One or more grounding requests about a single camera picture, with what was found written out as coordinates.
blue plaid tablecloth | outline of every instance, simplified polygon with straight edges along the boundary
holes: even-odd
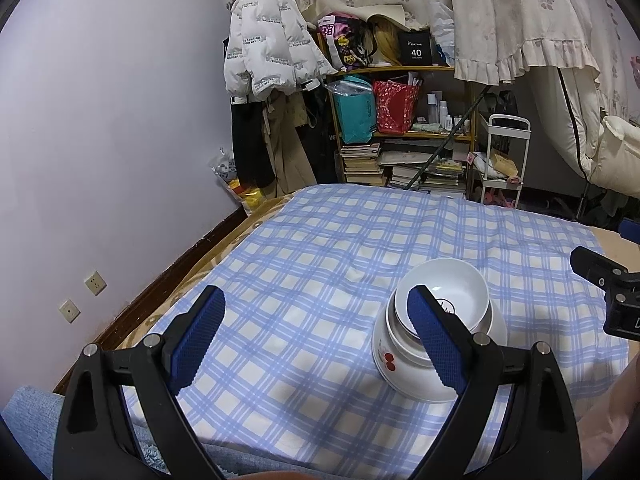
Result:
[[[409,400],[370,350],[373,323],[401,277],[453,256],[485,276],[509,345],[554,350],[580,416],[624,369],[628,346],[602,332],[601,292],[569,254],[600,250],[585,227],[465,200],[354,185],[304,189],[251,233],[151,330],[163,332],[208,284],[226,297],[222,327],[180,403],[203,442],[351,478],[403,478],[452,403]],[[476,462],[504,415],[501,390]],[[135,420],[135,392],[126,392]]]

electrical outlet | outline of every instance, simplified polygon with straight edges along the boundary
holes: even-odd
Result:
[[[94,296],[100,294],[107,286],[107,283],[102,279],[102,276],[98,274],[97,270],[94,270],[94,273],[84,280],[84,284]]]
[[[71,300],[66,300],[58,310],[62,313],[62,315],[69,323],[73,323],[74,319],[80,316],[78,307],[76,307],[74,305],[74,302]]]

white bowl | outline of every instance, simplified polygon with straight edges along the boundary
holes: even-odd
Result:
[[[391,294],[391,298],[389,298],[389,301],[386,304],[385,315],[386,330],[391,341],[410,361],[413,361],[414,363],[419,365],[432,367],[433,364],[431,363],[431,359],[424,349],[424,346],[422,345],[420,339],[410,335],[407,330],[405,330],[404,326],[399,322],[395,310],[395,296],[396,292],[394,291]],[[500,319],[496,319],[493,316],[493,310],[493,307],[486,310],[484,317],[480,320],[480,323],[478,323],[478,326],[475,330],[473,330],[473,332],[483,332],[487,334],[491,331],[497,331],[498,339],[496,341],[506,342],[506,325],[504,324],[504,319],[502,317],[500,317]]]
[[[399,328],[394,315],[394,296],[378,314],[371,338],[373,361],[385,381],[397,392],[420,402],[449,402],[457,397],[456,391],[442,384],[438,373],[422,348],[408,346],[409,335]],[[507,344],[507,327],[498,308],[492,305],[490,316],[481,321],[489,324],[488,335],[496,344]]]
[[[417,285],[426,285],[444,310],[456,314],[472,332],[489,307],[489,287],[473,265],[456,258],[429,260],[406,273],[396,290],[398,320],[414,337],[418,333],[409,319],[406,302],[409,291]]]

bowl rim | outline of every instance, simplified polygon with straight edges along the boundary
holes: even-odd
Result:
[[[395,294],[395,299],[394,299],[394,309],[395,309],[395,311],[396,311],[396,313],[397,313],[397,312],[398,312],[398,295],[396,294],[396,292],[398,291],[398,288],[400,287],[400,284],[402,283],[402,280],[404,280],[404,279],[405,279],[405,277],[407,277],[407,275],[409,275],[409,273],[410,273],[410,272],[413,272],[413,271],[414,271],[414,269],[417,269],[417,268],[419,268],[419,267],[421,267],[421,266],[425,266],[425,265],[432,264],[432,262],[442,262],[442,261],[444,261],[444,260],[452,260],[452,261],[456,261],[456,262],[458,262],[458,263],[462,263],[462,264],[464,264],[464,265],[466,265],[466,266],[468,266],[468,267],[471,267],[471,269],[473,269],[473,270],[478,274],[478,276],[479,276],[479,277],[480,277],[480,279],[482,280],[482,284],[484,285],[484,291],[485,291],[485,293],[486,293],[486,298],[487,298],[486,307],[485,307],[485,308],[484,308],[484,310],[482,311],[482,314],[480,315],[480,318],[478,319],[478,321],[476,321],[476,323],[475,323],[472,327],[468,327],[469,332],[472,332],[472,333],[473,333],[473,331],[474,331],[474,330],[476,330],[476,329],[478,328],[478,324],[479,324],[479,323],[482,321],[482,319],[484,318],[484,316],[485,316],[485,314],[486,314],[487,309],[489,309],[489,304],[490,304],[490,301],[491,301],[491,296],[490,296],[490,294],[489,294],[489,285],[488,285],[488,283],[486,282],[486,279],[484,278],[484,276],[482,275],[482,272],[480,272],[480,271],[476,268],[476,266],[474,266],[473,264],[470,264],[470,263],[469,263],[468,261],[466,261],[466,260],[461,260],[460,258],[453,258],[452,256],[444,256],[444,257],[439,257],[439,258],[432,258],[432,259],[430,259],[430,260],[426,260],[425,262],[423,262],[423,263],[421,263],[421,264],[418,264],[418,265],[416,265],[415,267],[412,267],[411,269],[409,269],[409,270],[404,274],[404,276],[402,276],[402,278],[400,278],[400,281],[398,282],[398,284],[396,285],[396,289],[394,290],[394,294]],[[407,327],[407,326],[405,325],[405,323],[404,323],[404,322],[402,322],[402,319],[401,319],[400,315],[398,315],[398,314],[397,314],[397,316],[398,316],[398,321],[400,322],[400,324],[402,325],[402,327],[403,327],[403,328],[404,328],[404,329],[405,329],[409,334],[412,334],[412,335],[414,335],[414,336],[417,336],[417,333],[413,332],[411,329],[409,329],[409,327]]]
[[[431,359],[428,357],[423,357],[420,354],[414,353],[414,351],[412,349],[410,349],[409,347],[407,347],[401,340],[399,340],[396,337],[396,334],[394,334],[394,331],[391,328],[391,325],[389,324],[389,317],[390,316],[394,316],[395,315],[395,309],[393,308],[393,303],[392,300],[395,298],[396,296],[396,290],[394,290],[391,293],[391,297],[389,297],[389,299],[386,302],[386,306],[384,307],[384,314],[385,314],[385,329],[386,332],[389,335],[389,339],[391,339],[391,341],[393,342],[393,344],[398,348],[398,351],[400,353],[402,353],[407,359],[411,360],[412,362],[418,364],[418,365],[424,365],[428,368],[433,368],[433,363],[431,362]],[[496,306],[491,302],[491,300],[489,300],[489,308],[487,309],[487,311],[484,313],[484,316],[482,316],[482,319],[479,321],[478,326],[480,325],[480,323],[482,323],[482,320],[487,316],[487,314],[490,314],[490,322],[489,322],[489,326],[486,329],[486,332],[489,333],[491,332],[492,327],[494,326],[494,322],[495,322],[495,316],[493,313],[494,308],[496,308]],[[402,325],[399,320],[398,320],[398,324],[401,325],[399,328],[400,330],[404,330],[404,325]]]

white bottle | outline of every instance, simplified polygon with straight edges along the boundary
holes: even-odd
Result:
[[[447,126],[447,115],[449,115],[449,111],[447,110],[447,102],[440,101],[440,126],[446,128]]]
[[[440,118],[438,116],[438,101],[436,99],[436,94],[427,94],[427,106],[429,124],[439,123]]]

